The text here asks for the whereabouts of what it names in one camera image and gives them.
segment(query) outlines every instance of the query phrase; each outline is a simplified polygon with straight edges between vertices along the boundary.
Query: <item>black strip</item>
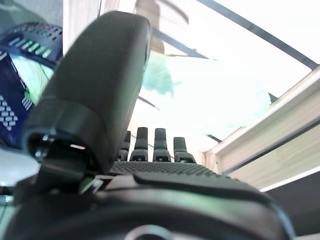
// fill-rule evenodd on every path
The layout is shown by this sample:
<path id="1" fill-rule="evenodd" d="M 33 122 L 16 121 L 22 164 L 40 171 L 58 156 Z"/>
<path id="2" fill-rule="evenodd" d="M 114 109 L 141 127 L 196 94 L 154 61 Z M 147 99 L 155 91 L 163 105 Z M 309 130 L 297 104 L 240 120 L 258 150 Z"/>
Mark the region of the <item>black strip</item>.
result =
<path id="1" fill-rule="evenodd" d="M 258 27 L 257 25 L 245 19 L 244 17 L 238 15 L 237 13 L 231 11 L 225 6 L 217 3 L 216 1 L 214 0 L 197 0 L 197 1 L 205 5 L 206 7 L 211 8 L 212 10 L 226 17 L 227 19 L 233 21 L 234 23 L 240 25 L 241 27 L 247 29 L 248 31 L 262 38 L 263 40 L 266 40 L 273 46 L 282 50 L 283 52 L 290 55 L 294 59 L 298 60 L 300 63 L 306 65 L 310 69 L 314 70 L 316 67 L 318 67 L 317 63 L 315 63 L 314 61 L 312 61 L 311 59 L 303 55 L 301 52 L 295 50 L 293 47 L 281 41 L 279 38 L 276 38 L 272 34 L 268 33 L 267 31 L 263 30 L 262 28 Z"/>
<path id="2" fill-rule="evenodd" d="M 274 103 L 275 101 L 278 100 L 278 98 L 275 95 L 272 95 L 270 92 L 269 92 L 269 96 L 270 96 L 271 103 Z"/>
<path id="3" fill-rule="evenodd" d="M 185 46 L 181 42 L 173 39 L 172 37 L 168 36 L 167 34 L 159 31 L 158 29 L 156 29 L 154 27 L 152 28 L 152 35 L 154 37 L 159 38 L 159 39 L 165 41 L 166 43 L 174 46 L 176 49 L 179 49 L 180 51 L 184 52 L 185 54 L 187 54 L 190 57 L 207 59 L 206 56 L 203 56 L 202 54 L 198 53 L 197 51 Z"/>
<path id="4" fill-rule="evenodd" d="M 146 104 L 149 104 L 150 106 L 154 107 L 155 109 L 157 110 L 160 110 L 159 108 L 157 108 L 154 104 L 152 104 L 151 102 L 149 102 L 147 99 L 141 97 L 141 96 L 138 96 L 138 99 L 141 100 L 142 102 L 146 103 Z"/>
<path id="5" fill-rule="evenodd" d="M 285 136 L 284 138 L 282 138 L 279 141 L 275 142 L 274 144 L 272 144 L 267 149 L 259 151 L 255 156 L 250 157 L 250 158 L 242 161 L 238 165 L 236 165 L 236 166 L 228 169 L 227 171 L 223 172 L 222 175 L 223 176 L 229 175 L 230 173 L 232 173 L 232 172 L 244 167 L 245 165 L 247 165 L 249 163 L 252 163 L 253 161 L 257 160 L 258 158 L 261 158 L 262 156 L 272 152 L 273 150 L 275 150 L 275 149 L 281 147 L 282 145 L 290 142 L 291 140 L 299 137 L 300 135 L 304 134 L 305 132 L 309 131 L 310 129 L 316 127 L 319 124 L 320 124 L 320 117 L 317 117 L 315 120 L 307 123 L 306 125 L 298 128 L 297 130 L 295 130 L 294 132 L 292 132 L 288 136 Z"/>
<path id="6" fill-rule="evenodd" d="M 215 137 L 215 136 L 212 136 L 211 134 L 208 134 L 207 136 L 208 136 L 209 138 L 217 141 L 218 143 L 221 143 L 221 142 L 222 142 L 222 140 L 220 140 L 219 138 L 217 138 L 217 137 Z"/>

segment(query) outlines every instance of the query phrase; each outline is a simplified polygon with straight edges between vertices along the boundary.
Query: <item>blue mesh object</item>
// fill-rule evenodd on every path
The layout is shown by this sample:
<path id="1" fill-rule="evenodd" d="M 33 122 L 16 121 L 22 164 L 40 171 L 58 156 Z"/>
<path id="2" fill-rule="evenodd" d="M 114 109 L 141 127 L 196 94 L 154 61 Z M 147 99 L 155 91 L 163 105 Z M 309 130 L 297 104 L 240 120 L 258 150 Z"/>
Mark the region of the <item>blue mesh object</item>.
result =
<path id="1" fill-rule="evenodd" d="M 0 34 L 0 144 L 19 149 L 23 123 L 34 104 L 9 54 L 54 69 L 63 56 L 62 28 L 27 22 Z"/>

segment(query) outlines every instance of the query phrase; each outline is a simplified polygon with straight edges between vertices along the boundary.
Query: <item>grey surface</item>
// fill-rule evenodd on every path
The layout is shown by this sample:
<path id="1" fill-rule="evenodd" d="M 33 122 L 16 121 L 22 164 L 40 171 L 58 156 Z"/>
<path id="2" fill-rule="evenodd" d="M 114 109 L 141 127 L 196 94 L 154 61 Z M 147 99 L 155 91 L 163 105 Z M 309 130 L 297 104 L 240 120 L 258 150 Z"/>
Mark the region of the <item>grey surface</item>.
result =
<path id="1" fill-rule="evenodd" d="M 63 0 L 0 0 L 0 33 L 25 22 L 62 27 Z"/>
<path id="2" fill-rule="evenodd" d="M 2 240 L 7 225 L 15 212 L 15 207 L 8 204 L 6 206 L 0 205 L 0 212 L 2 212 L 0 219 L 0 240 Z"/>

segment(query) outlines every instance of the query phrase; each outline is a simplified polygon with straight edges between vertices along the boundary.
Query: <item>black plastic casing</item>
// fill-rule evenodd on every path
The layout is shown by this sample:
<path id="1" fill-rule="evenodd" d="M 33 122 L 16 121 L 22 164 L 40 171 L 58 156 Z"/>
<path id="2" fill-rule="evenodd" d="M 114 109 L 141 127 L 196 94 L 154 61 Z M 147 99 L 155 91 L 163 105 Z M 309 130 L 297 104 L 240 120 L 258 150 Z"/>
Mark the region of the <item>black plastic casing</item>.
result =
<path id="1" fill-rule="evenodd" d="M 125 135 L 125 139 L 122 143 L 122 147 L 118 153 L 118 157 L 116 158 L 117 161 L 124 161 L 124 162 L 128 161 L 130 142 L 131 142 L 131 131 L 127 131 Z"/>
<path id="2" fill-rule="evenodd" d="M 148 128 L 138 127 L 130 161 L 148 162 Z"/>
<path id="3" fill-rule="evenodd" d="M 176 163 L 196 163 L 192 154 L 187 152 L 186 140 L 184 137 L 173 138 L 174 161 Z"/>
<path id="4" fill-rule="evenodd" d="M 89 168 L 107 173 L 141 89 L 150 37 L 148 20 L 138 15 L 113 11 L 94 21 L 58 65 L 26 122 L 24 149 L 35 157 L 43 147 L 81 146 Z"/>
<path id="5" fill-rule="evenodd" d="M 156 128 L 154 131 L 153 162 L 171 162 L 167 148 L 166 129 Z"/>

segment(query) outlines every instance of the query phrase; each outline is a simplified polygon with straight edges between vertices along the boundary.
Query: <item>robotic hand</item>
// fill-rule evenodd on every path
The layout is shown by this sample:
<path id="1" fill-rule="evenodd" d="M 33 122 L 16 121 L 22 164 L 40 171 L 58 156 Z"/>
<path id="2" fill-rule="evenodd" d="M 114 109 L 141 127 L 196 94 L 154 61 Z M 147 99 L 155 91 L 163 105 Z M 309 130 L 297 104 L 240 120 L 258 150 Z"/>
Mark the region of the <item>robotic hand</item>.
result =
<path id="1" fill-rule="evenodd" d="M 61 61 L 24 128 L 41 168 L 16 185 L 5 240 L 294 239 L 275 201 L 198 165 L 182 138 L 172 162 L 157 129 L 148 162 L 139 128 L 128 156 L 150 35 L 145 18 L 110 12 Z"/>

